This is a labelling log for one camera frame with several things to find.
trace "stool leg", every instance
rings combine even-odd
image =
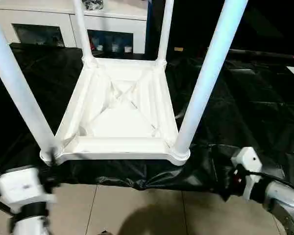
[[[225,0],[214,35],[200,70],[178,137],[172,148],[185,156],[217,81],[248,0]]]
[[[60,151],[60,143],[54,137],[1,30],[0,78],[42,153],[48,156],[52,149],[55,154]]]

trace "wrinkled black fabric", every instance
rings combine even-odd
[[[81,50],[12,46],[53,132],[62,119],[82,68]],[[192,94],[201,59],[178,59],[166,75],[177,124]],[[136,189],[168,188],[222,192],[233,169],[230,158],[253,146],[264,172],[294,184],[294,75],[279,64],[226,61],[184,166],[160,160],[67,161],[62,182]],[[0,174],[38,165],[39,147],[0,81]]]

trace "white plastic stool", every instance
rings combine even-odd
[[[166,159],[183,165],[247,1],[225,0],[179,133],[165,75],[173,0],[166,0],[156,61],[93,57],[82,5],[74,0],[84,66],[56,136],[0,31],[0,77],[38,142],[41,158],[48,162],[53,148],[59,164],[77,159]]]

